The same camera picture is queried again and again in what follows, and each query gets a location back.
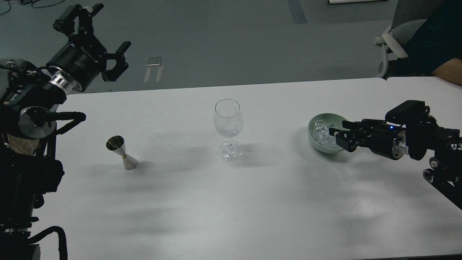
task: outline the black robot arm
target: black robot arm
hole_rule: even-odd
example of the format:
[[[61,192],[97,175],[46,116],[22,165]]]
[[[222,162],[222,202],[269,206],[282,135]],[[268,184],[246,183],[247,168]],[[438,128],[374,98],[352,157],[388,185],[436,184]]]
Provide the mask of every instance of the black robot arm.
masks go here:
[[[421,160],[428,149],[431,169],[424,178],[457,207],[462,209],[462,138],[460,130],[437,125],[425,102],[407,100],[385,115],[385,120],[363,119],[342,122],[343,129],[330,128],[339,146],[348,152],[367,147],[371,152],[393,160],[405,154]]]

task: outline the metal jigger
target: metal jigger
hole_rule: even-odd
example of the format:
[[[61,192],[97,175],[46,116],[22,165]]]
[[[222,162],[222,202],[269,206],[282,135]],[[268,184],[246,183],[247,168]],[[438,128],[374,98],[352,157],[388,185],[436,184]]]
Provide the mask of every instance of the metal jigger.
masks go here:
[[[109,138],[106,142],[106,148],[122,156],[123,166],[126,170],[133,170],[138,166],[138,160],[129,156],[125,151],[125,141],[122,136],[113,136]]]

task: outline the black cable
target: black cable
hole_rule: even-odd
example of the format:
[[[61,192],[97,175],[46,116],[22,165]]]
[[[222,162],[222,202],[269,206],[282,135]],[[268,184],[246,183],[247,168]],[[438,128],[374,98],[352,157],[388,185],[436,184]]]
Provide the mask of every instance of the black cable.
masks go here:
[[[59,259],[60,260],[67,260],[67,242],[66,242],[66,233],[64,233],[64,229],[58,226],[53,226],[45,229],[44,231],[38,233],[37,235],[30,237],[27,239],[28,244],[34,244],[42,240],[44,237],[48,236],[49,234],[56,232],[58,233],[58,251],[59,251]]]
[[[11,10],[11,4],[10,1],[8,1],[8,6],[10,7],[8,10],[4,11],[3,13],[0,13],[0,15],[5,14]]]
[[[7,12],[9,12],[9,11],[11,10],[11,3],[10,3],[10,1],[11,1],[11,0],[2,0],[2,1],[1,1],[1,2],[3,2],[3,3],[7,3],[7,4],[8,4],[8,10],[6,10],[6,11],[0,13],[0,15],[5,14],[5,13],[7,13]],[[61,2],[57,2],[57,3],[55,3],[55,4],[48,5],[48,6],[34,6],[35,3],[40,2],[40,1],[42,1],[42,0],[18,0],[18,1],[15,2],[15,3],[19,3],[19,4],[22,5],[22,6],[30,5],[32,8],[39,9],[39,8],[44,8],[44,7],[56,6],[56,5],[58,5],[58,4],[60,4],[60,3],[64,2],[64,1],[66,1],[66,0],[61,0]]]
[[[32,8],[35,8],[35,9],[44,8],[44,7],[50,7],[50,6],[56,6],[56,5],[58,5],[58,4],[60,4],[60,3],[64,2],[64,1],[66,1],[66,0],[62,0],[61,2],[57,2],[56,4],[52,4],[52,5],[49,5],[49,6],[39,6],[39,7],[35,7],[34,4],[37,3],[37,2],[40,2],[40,1],[42,1],[42,0],[35,0],[35,1],[33,1],[32,4],[31,4],[30,6],[31,6]]]

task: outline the person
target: person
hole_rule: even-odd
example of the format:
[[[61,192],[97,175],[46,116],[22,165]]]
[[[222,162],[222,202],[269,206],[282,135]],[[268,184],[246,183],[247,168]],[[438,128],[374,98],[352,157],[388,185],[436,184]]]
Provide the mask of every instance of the person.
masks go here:
[[[462,86],[462,0],[445,1],[403,47],[397,75],[437,76]]]

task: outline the white table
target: white table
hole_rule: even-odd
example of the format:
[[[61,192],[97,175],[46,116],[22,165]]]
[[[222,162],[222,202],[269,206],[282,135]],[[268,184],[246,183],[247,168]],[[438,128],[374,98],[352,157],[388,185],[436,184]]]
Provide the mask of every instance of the white table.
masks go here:
[[[223,161],[213,107],[236,99],[246,152]],[[58,137],[66,174],[34,211],[69,259],[348,260],[460,253],[459,209],[422,178],[427,161],[308,142],[319,113],[382,119],[400,104],[382,79],[71,95],[87,120]],[[457,111],[449,111],[454,116]],[[108,151],[121,135],[133,171]],[[41,242],[58,259],[57,239]]]

